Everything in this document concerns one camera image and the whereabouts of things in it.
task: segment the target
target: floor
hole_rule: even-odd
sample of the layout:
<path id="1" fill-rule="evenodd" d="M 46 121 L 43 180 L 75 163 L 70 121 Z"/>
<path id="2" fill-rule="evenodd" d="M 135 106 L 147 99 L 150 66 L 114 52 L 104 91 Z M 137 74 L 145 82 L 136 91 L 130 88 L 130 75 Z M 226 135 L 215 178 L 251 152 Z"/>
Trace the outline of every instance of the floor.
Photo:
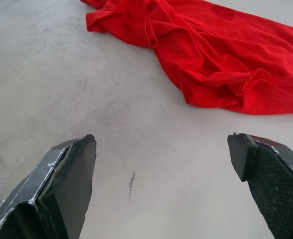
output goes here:
<path id="1" fill-rule="evenodd" d="M 213 2 L 293 25 L 293 1 Z M 50 147 L 91 133 L 81 239 L 273 238 L 226 139 L 245 132 L 293 149 L 293 115 L 188 106 L 151 50 L 87 32 L 89 11 L 79 0 L 0 1 L 1 199 Z"/>

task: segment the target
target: red towel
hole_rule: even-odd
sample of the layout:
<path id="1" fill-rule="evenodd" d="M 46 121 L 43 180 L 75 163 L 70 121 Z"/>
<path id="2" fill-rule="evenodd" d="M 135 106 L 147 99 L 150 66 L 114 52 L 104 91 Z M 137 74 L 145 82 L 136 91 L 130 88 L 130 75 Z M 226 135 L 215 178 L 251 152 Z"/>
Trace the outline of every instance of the red towel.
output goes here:
<path id="1" fill-rule="evenodd" d="M 188 104 L 293 113 L 293 27 L 204 0 L 82 0 L 88 31 L 154 49 Z"/>

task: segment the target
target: concrete floor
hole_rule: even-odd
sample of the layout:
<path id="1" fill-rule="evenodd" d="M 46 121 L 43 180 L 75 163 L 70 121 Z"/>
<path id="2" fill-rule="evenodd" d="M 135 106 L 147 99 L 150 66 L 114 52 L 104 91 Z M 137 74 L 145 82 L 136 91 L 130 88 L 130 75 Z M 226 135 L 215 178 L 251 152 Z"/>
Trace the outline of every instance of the concrete floor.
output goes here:
<path id="1" fill-rule="evenodd" d="M 213 2 L 293 25 L 293 1 Z M 91 133 L 98 157 L 81 239 L 273 238 L 226 138 L 246 132 L 293 149 L 293 115 L 186 105 L 152 50 L 87 32 L 89 11 L 79 0 L 0 1 L 1 198 L 47 149 Z"/>

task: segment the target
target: red cloth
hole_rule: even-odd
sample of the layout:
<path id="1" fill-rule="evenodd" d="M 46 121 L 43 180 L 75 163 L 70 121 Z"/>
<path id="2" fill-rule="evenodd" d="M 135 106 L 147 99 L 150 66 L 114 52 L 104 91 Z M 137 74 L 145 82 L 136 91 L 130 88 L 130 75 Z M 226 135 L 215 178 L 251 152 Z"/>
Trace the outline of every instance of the red cloth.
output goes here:
<path id="1" fill-rule="evenodd" d="M 88 31 L 153 48 L 188 104 L 293 113 L 293 27 L 204 0 L 82 0 Z"/>

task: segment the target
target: black plastic part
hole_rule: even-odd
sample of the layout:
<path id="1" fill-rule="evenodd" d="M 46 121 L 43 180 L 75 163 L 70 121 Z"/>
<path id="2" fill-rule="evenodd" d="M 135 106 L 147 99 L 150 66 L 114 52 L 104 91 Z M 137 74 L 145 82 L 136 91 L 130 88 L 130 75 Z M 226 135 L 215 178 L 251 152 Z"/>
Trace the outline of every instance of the black plastic part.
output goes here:
<path id="1" fill-rule="evenodd" d="M 78 239 L 95 159 L 92 135 L 51 148 L 0 207 L 0 239 Z"/>
<path id="2" fill-rule="evenodd" d="M 292 150 L 247 134 L 230 135 L 228 144 L 234 169 L 239 177 L 243 175 L 241 180 L 248 181 L 251 194 L 275 239 L 293 239 Z"/>
<path id="3" fill-rule="evenodd" d="M 228 137 L 232 166 L 242 182 L 246 181 L 258 146 L 247 134 L 236 134 Z"/>

